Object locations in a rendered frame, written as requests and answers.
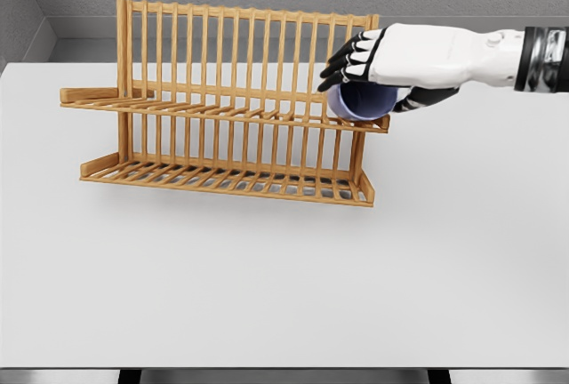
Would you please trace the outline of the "lavender blue cup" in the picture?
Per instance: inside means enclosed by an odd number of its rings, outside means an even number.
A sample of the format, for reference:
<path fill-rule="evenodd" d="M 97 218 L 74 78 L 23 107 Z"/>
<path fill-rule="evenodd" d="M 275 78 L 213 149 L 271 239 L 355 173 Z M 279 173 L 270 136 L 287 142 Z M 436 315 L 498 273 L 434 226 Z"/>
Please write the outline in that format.
<path fill-rule="evenodd" d="M 327 91 L 332 112 L 349 121 L 372 121 L 388 114 L 397 102 L 396 87 L 369 83 L 336 84 Z"/>

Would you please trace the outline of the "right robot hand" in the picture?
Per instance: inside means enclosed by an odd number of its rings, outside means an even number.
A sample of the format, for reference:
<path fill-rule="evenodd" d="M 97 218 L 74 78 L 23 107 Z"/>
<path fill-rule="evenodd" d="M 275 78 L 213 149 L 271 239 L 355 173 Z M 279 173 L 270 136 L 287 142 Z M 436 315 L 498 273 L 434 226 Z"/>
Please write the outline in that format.
<path fill-rule="evenodd" d="M 469 79 L 474 33 L 464 28 L 393 24 L 362 31 L 327 61 L 320 92 L 347 82 L 408 88 L 396 112 L 446 100 Z"/>

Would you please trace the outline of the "wooden two-tier dish rack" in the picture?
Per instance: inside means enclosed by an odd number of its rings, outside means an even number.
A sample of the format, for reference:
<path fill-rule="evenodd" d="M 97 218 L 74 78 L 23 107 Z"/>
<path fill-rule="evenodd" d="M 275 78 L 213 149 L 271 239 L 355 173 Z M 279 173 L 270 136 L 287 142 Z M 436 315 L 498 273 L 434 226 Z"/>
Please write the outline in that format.
<path fill-rule="evenodd" d="M 375 14 L 116 2 L 113 87 L 63 88 L 65 108 L 114 111 L 116 152 L 81 177 L 152 188 L 370 206 L 367 133 L 317 91 L 334 50 Z"/>

